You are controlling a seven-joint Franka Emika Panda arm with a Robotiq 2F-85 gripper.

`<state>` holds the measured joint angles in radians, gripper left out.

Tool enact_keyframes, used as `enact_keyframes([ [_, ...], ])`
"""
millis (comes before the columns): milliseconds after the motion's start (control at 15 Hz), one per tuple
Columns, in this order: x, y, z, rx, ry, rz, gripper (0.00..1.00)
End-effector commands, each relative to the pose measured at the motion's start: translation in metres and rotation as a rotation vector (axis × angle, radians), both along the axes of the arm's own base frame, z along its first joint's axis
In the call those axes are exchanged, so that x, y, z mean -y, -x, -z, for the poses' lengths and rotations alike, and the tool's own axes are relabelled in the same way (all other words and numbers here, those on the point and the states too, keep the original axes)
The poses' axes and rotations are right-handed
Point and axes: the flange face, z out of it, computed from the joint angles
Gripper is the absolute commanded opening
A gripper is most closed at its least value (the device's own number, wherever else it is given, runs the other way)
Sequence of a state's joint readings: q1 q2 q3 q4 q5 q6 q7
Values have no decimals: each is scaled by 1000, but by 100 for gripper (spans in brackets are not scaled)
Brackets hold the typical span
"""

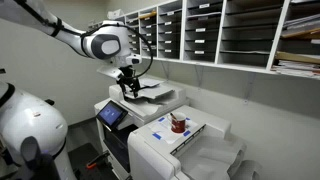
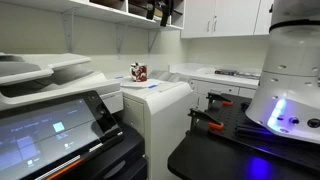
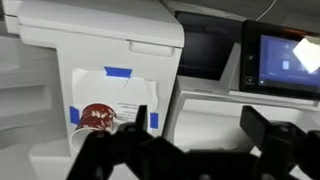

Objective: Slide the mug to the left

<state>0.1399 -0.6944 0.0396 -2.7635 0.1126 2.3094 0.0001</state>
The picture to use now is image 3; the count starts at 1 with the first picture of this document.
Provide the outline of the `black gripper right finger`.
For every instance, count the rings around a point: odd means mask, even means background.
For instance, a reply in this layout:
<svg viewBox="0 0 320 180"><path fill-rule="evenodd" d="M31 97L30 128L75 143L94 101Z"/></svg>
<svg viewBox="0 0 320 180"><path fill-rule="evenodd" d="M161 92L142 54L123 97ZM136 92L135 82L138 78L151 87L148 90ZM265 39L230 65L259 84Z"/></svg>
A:
<svg viewBox="0 0 320 180"><path fill-rule="evenodd" d="M244 105L240 127L261 151L255 180L298 180L290 171L298 166L311 180L320 180L320 131L304 132L291 122L269 121Z"/></svg>

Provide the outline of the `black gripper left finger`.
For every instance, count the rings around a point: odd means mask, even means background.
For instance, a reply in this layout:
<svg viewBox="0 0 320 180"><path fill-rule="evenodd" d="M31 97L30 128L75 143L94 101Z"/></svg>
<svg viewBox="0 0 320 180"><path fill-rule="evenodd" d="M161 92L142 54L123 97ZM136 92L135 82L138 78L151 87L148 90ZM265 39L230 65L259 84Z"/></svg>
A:
<svg viewBox="0 0 320 180"><path fill-rule="evenodd" d="M125 165L139 180L187 180L184 153L161 137L146 132L147 106L134 122L115 134L93 131L85 139L66 180L109 180L117 165Z"/></svg>

